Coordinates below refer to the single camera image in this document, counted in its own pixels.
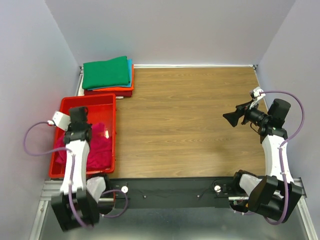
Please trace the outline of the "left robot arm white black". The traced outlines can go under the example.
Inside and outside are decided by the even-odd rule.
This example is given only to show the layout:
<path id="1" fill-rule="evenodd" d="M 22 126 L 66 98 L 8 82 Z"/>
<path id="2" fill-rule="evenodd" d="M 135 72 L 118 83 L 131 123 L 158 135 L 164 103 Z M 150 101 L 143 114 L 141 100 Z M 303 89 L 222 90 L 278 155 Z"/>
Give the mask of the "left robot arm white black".
<path id="1" fill-rule="evenodd" d="M 104 176 L 87 179 L 92 140 L 88 113 L 86 106 L 73 107 L 58 121 L 58 127 L 65 131 L 61 150 L 66 152 L 66 163 L 59 194 L 52 197 L 51 207 L 64 232 L 97 224 L 100 220 L 99 198 L 107 197 L 111 191 Z"/>

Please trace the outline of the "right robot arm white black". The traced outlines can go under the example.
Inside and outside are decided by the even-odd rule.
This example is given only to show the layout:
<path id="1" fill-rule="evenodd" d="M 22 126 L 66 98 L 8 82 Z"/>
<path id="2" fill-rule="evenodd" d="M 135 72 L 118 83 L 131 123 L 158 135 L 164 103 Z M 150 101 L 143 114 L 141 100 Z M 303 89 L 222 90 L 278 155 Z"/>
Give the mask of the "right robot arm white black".
<path id="1" fill-rule="evenodd" d="M 265 176 L 259 178 L 251 172 L 237 171 L 230 183 L 230 191 L 248 196 L 247 202 L 237 211 L 253 212 L 263 216 L 270 224 L 285 223 L 302 196 L 302 188 L 291 176 L 287 157 L 288 134 L 283 128 L 291 104 L 276 98 L 267 113 L 258 109 L 258 100 L 237 105 L 234 112 L 222 116 L 236 127 L 242 118 L 258 127 L 258 135 L 265 156 Z"/>

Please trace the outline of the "pink t shirt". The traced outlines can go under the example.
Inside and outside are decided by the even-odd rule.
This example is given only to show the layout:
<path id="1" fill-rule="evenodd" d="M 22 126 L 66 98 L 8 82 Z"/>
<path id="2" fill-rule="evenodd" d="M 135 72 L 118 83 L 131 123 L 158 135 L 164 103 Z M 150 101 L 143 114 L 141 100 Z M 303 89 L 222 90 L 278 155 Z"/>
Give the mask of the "pink t shirt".
<path id="1" fill-rule="evenodd" d="M 105 136 L 105 125 L 102 122 L 92 125 L 92 138 L 89 144 L 90 150 L 87 157 L 87 171 L 101 171 L 111 167 L 112 165 L 112 137 Z M 64 148 L 66 145 L 63 142 L 64 136 L 57 139 L 54 148 Z M 62 171 L 67 161 L 67 152 L 60 150 L 55 153 L 53 169 L 56 173 Z"/>

